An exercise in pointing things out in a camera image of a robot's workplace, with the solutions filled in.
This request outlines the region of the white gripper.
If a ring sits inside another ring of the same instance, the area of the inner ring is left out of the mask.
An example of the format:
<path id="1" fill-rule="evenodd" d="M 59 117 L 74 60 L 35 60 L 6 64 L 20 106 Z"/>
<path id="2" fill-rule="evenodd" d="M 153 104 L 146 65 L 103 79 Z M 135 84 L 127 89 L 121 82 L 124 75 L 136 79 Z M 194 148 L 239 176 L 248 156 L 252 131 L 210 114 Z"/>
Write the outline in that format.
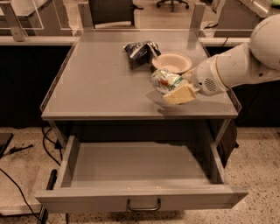
<path id="1" fill-rule="evenodd" d="M 216 66 L 217 57 L 211 57 L 201 61 L 194 70 L 184 73 L 182 77 L 191 84 L 182 84 L 173 90 L 163 90 L 163 98 L 169 104 L 184 104 L 196 98 L 200 91 L 203 95 L 218 95 L 227 91 L 222 83 Z"/>

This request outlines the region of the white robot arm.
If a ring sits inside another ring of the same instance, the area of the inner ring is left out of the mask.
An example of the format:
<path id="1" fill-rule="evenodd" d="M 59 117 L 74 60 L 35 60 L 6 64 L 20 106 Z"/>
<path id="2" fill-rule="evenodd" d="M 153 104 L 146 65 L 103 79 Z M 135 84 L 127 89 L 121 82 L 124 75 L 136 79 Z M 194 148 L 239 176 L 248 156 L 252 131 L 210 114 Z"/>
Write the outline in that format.
<path id="1" fill-rule="evenodd" d="M 250 41 L 201 61 L 164 95 L 169 104 L 183 104 L 196 94 L 217 95 L 243 84 L 280 79 L 280 15 L 265 18 L 252 31 Z"/>

